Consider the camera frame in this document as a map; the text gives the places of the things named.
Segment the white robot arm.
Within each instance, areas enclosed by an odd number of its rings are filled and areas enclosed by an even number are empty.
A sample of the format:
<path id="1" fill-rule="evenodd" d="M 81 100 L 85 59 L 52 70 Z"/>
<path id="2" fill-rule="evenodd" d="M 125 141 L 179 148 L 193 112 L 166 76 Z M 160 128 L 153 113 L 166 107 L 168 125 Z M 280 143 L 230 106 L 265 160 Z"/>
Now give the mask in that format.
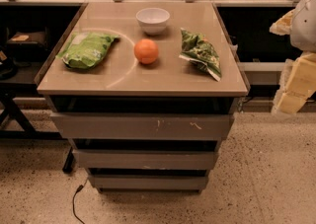
<path id="1" fill-rule="evenodd" d="M 270 32 L 289 35 L 290 44 L 302 51 L 295 60 L 285 61 L 272 108 L 279 116 L 296 114 L 316 93 L 316 0 L 300 0 L 271 25 Z"/>

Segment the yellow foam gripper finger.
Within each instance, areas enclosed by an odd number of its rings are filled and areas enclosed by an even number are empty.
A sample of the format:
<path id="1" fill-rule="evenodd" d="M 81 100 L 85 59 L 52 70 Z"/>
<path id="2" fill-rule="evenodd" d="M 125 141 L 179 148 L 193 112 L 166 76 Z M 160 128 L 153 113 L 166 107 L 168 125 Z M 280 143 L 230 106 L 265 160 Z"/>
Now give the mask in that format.
<path id="1" fill-rule="evenodd" d="M 290 10 L 281 18 L 279 18 L 276 22 L 274 22 L 270 26 L 270 32 L 278 36 L 289 35 L 291 33 L 293 13 L 294 11 Z"/>
<path id="2" fill-rule="evenodd" d="M 287 59 L 279 77 L 272 114 L 296 114 L 316 92 L 316 53 L 303 52 Z"/>

